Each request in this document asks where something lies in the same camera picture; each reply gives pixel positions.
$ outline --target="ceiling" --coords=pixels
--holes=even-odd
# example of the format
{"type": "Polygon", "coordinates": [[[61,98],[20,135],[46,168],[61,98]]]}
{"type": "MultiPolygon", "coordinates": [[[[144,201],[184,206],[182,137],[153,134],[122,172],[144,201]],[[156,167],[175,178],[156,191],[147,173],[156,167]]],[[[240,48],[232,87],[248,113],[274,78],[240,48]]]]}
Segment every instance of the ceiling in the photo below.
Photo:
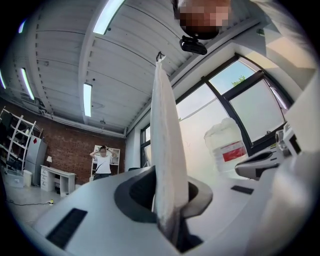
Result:
{"type": "MultiPolygon", "coordinates": [[[[218,37],[254,14],[249,0],[234,2],[232,19],[218,37]]],[[[166,55],[163,68],[169,77],[193,54],[180,48],[184,33],[170,0],[127,0],[110,30],[95,34],[105,3],[51,0],[28,17],[0,66],[7,84],[1,97],[83,127],[125,134],[151,99],[158,52],[166,55]],[[26,69],[35,100],[30,100],[20,68],[26,69]],[[90,118],[84,115],[83,83],[92,85],[90,118]]]]}

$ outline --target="white towel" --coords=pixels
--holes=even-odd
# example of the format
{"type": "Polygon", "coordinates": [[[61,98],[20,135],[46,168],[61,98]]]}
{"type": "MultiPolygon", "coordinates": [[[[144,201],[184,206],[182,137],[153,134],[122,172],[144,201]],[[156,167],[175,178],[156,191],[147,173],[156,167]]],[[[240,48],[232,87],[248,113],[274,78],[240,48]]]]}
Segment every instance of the white towel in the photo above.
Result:
{"type": "Polygon", "coordinates": [[[175,245],[180,211],[188,203],[187,166],[172,87],[160,59],[156,63],[151,103],[151,161],[156,171],[158,227],[175,245]]]}

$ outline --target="white t-shirt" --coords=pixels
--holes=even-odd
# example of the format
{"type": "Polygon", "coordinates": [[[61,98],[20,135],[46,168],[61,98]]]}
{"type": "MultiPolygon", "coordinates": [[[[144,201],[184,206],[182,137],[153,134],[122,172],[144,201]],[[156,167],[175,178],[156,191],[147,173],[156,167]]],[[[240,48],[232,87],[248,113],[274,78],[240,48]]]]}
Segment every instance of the white t-shirt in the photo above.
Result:
{"type": "Polygon", "coordinates": [[[95,156],[95,160],[97,161],[97,171],[96,174],[111,174],[110,170],[110,160],[112,157],[112,153],[110,151],[106,152],[106,156],[102,157],[99,155],[95,156]]]}

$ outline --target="camera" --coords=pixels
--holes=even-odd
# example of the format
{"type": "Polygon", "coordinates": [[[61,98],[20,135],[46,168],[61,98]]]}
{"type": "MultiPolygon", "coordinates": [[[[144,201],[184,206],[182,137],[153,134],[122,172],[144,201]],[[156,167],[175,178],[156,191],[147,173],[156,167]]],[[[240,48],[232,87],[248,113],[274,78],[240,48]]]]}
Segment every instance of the camera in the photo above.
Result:
{"type": "Polygon", "coordinates": [[[180,40],[181,49],[185,52],[194,54],[206,55],[208,53],[207,48],[200,43],[196,38],[182,36],[180,40]]]}

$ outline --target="refrigerator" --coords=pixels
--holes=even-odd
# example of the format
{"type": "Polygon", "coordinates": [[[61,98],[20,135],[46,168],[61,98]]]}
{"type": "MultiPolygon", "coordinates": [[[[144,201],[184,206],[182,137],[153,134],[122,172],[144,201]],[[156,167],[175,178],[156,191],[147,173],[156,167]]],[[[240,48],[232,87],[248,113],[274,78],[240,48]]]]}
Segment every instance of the refrigerator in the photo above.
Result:
{"type": "Polygon", "coordinates": [[[44,164],[47,144],[36,136],[31,136],[26,152],[24,169],[31,172],[31,183],[40,185],[41,165],[44,164]]]}

